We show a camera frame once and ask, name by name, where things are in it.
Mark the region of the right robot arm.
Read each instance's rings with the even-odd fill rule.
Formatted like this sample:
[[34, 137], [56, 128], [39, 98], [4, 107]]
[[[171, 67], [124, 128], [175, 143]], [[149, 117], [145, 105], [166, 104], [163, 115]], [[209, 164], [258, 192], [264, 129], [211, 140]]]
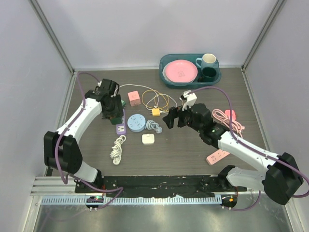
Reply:
[[255, 168], [252, 171], [226, 166], [218, 178], [218, 185], [224, 191], [246, 187], [262, 191], [274, 202], [285, 205], [304, 182], [292, 155], [269, 152], [236, 136], [226, 126], [215, 122], [202, 103], [188, 109], [171, 107], [163, 121], [172, 129], [175, 119], [178, 119], [179, 128], [192, 128], [204, 143], [231, 153]]

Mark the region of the dark green cube socket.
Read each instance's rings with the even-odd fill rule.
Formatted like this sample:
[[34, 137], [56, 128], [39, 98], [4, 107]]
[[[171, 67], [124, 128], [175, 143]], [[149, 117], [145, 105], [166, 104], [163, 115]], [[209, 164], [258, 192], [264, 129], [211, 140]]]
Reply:
[[110, 120], [112, 125], [118, 125], [118, 124], [122, 124], [123, 123], [124, 117], [123, 116], [110, 117], [109, 120]]

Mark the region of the pink power strip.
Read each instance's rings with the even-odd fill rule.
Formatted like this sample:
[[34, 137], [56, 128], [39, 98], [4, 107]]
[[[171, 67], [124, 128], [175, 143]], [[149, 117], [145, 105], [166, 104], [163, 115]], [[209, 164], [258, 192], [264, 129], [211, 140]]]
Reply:
[[218, 149], [214, 153], [210, 154], [209, 156], [206, 157], [206, 162], [209, 165], [214, 165], [226, 156], [228, 156], [230, 153], [221, 149]]

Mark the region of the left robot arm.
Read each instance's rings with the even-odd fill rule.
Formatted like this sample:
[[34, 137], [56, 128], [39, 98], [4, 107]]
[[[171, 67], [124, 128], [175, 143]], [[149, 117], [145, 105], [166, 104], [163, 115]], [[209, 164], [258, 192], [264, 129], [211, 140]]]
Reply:
[[96, 89], [86, 92], [79, 108], [63, 126], [55, 132], [48, 131], [43, 138], [45, 165], [86, 181], [86, 187], [93, 193], [102, 189], [101, 172], [83, 160], [79, 141], [97, 116], [113, 125], [122, 123], [124, 110], [119, 87], [115, 81], [103, 79]]

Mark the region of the pink cube socket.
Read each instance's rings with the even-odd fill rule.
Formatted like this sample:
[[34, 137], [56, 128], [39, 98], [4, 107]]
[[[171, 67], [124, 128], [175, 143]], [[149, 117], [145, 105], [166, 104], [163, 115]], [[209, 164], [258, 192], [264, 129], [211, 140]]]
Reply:
[[140, 105], [140, 95], [138, 91], [132, 91], [128, 93], [128, 99], [130, 102], [130, 106]]

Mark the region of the purple power strip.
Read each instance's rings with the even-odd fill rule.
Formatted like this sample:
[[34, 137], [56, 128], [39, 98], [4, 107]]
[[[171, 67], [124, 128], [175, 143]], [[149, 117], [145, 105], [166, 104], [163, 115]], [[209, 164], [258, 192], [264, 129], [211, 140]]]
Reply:
[[122, 122], [120, 124], [116, 125], [116, 134], [121, 136], [121, 135], [126, 135], [126, 118], [125, 118], [125, 110], [123, 110], [123, 117], [122, 117]]

